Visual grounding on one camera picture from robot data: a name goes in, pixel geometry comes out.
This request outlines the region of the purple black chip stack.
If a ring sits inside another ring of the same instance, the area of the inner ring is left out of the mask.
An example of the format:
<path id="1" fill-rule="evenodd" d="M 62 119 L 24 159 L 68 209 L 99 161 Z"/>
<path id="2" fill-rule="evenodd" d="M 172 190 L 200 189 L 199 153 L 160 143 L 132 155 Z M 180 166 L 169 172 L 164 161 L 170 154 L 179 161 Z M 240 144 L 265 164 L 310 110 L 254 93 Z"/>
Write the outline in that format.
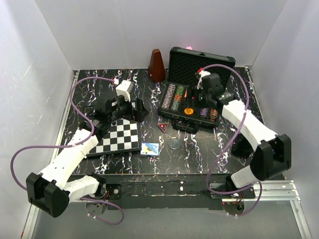
<path id="1" fill-rule="evenodd" d="M 201 108 L 199 111 L 199 117 L 201 119 L 207 119 L 209 108 Z"/>

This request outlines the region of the brown black chip stack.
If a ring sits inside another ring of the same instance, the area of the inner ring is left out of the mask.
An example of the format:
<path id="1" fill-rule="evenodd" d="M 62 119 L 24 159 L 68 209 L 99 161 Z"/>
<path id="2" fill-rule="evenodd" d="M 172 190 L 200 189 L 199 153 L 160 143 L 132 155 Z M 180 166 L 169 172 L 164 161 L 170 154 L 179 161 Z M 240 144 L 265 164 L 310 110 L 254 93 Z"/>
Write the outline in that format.
<path id="1" fill-rule="evenodd" d="M 218 111 L 216 109 L 211 108 L 209 113 L 209 120 L 217 121 L 217 118 L 218 118 Z"/>

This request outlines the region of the blue playing card box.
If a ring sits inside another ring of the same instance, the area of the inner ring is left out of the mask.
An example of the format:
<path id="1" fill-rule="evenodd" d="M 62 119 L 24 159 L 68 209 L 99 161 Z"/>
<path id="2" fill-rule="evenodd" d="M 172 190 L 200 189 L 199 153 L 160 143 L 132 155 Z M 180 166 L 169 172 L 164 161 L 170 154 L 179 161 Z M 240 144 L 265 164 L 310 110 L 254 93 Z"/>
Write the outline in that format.
<path id="1" fill-rule="evenodd" d="M 140 155 L 144 156 L 159 156 L 160 154 L 159 143 L 142 142 Z"/>

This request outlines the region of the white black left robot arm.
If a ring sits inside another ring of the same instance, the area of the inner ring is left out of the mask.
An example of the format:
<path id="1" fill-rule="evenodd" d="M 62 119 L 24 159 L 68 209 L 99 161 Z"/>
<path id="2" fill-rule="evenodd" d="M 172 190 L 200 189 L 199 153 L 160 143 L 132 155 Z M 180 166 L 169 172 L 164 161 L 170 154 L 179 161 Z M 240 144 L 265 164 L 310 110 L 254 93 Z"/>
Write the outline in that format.
<path id="1" fill-rule="evenodd" d="M 126 100 L 119 95 L 107 99 L 85 113 L 85 121 L 57 157 L 38 174 L 26 179 L 28 200 L 52 217 L 60 216 L 69 203 L 86 195 L 101 199 L 106 180 L 95 173 L 69 182 L 68 179 L 83 158 L 93 153 L 118 153 L 140 150 L 137 123 L 148 114 L 143 100 Z"/>

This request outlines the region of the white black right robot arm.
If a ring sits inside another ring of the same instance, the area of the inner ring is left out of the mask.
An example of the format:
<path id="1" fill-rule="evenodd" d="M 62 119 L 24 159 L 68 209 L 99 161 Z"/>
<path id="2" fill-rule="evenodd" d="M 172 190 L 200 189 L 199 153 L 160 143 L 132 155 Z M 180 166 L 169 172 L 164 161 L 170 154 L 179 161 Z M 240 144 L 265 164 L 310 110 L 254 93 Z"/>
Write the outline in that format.
<path id="1" fill-rule="evenodd" d="M 244 187 L 291 168 L 292 141 L 286 134 L 278 135 L 261 123 L 238 97 L 225 91 L 218 74 L 200 70 L 196 77 L 196 106 L 221 106 L 221 115 L 239 130 L 233 154 L 253 155 L 248 166 L 227 178 L 225 191 L 229 197 L 237 198 L 243 193 Z"/>

